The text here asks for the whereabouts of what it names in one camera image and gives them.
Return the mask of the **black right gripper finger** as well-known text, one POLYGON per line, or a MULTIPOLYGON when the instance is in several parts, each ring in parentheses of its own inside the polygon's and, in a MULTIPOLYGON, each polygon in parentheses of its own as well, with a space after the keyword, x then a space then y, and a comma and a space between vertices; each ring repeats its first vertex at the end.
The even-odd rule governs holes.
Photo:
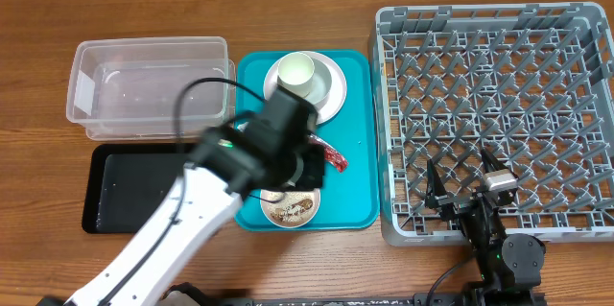
POLYGON ((508 167, 487 148, 481 149, 481 159, 486 173, 506 170, 508 167))
POLYGON ((440 179, 432 159, 427 162, 427 190, 425 204, 431 209, 442 209, 448 198, 447 191, 440 179))

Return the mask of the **red snack wrapper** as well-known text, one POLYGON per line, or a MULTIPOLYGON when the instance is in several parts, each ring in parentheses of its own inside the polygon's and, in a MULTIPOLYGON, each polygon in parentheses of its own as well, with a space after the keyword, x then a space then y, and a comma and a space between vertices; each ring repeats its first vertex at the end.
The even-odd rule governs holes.
POLYGON ((326 161, 333 165, 339 173, 342 173, 348 167, 348 161, 346 158, 325 140, 316 136, 315 134, 311 134, 309 140, 313 144, 323 146, 326 161))

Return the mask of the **small white bowl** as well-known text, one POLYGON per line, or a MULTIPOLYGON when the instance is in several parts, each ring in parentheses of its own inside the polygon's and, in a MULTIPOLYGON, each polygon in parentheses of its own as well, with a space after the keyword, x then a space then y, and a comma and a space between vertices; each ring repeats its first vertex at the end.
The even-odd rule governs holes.
POLYGON ((265 217, 281 228, 298 228, 309 223, 320 206, 320 189, 311 191, 260 191, 260 205, 265 217))

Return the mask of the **cream paper cup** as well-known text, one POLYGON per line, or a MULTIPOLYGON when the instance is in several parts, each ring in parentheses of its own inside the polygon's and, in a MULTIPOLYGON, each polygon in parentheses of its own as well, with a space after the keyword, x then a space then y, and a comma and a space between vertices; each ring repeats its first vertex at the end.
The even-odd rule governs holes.
POLYGON ((307 96, 315 73, 313 60, 302 52, 292 52, 278 63, 277 83, 298 96, 307 96))

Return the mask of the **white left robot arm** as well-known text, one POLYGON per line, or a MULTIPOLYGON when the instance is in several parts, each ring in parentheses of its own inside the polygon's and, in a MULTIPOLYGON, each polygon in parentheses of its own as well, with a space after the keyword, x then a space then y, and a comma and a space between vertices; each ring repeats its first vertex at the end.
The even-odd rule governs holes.
POLYGON ((67 305, 155 305, 185 265, 239 212, 248 195, 323 184, 325 153, 310 138, 317 109, 284 88, 262 108, 206 129, 164 201, 67 305))

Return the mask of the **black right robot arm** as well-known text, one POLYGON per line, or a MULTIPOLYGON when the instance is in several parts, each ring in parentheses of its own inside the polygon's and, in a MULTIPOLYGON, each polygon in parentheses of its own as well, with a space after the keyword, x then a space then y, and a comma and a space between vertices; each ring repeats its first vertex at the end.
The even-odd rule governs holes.
POLYGON ((481 280, 468 282, 456 305, 544 305, 545 297, 532 289, 541 284, 545 244, 528 234, 508 234, 499 209, 512 203, 518 177, 489 150, 481 150, 481 185, 468 197, 445 190, 433 161, 427 162, 425 205, 445 222, 455 222, 472 246, 481 280))

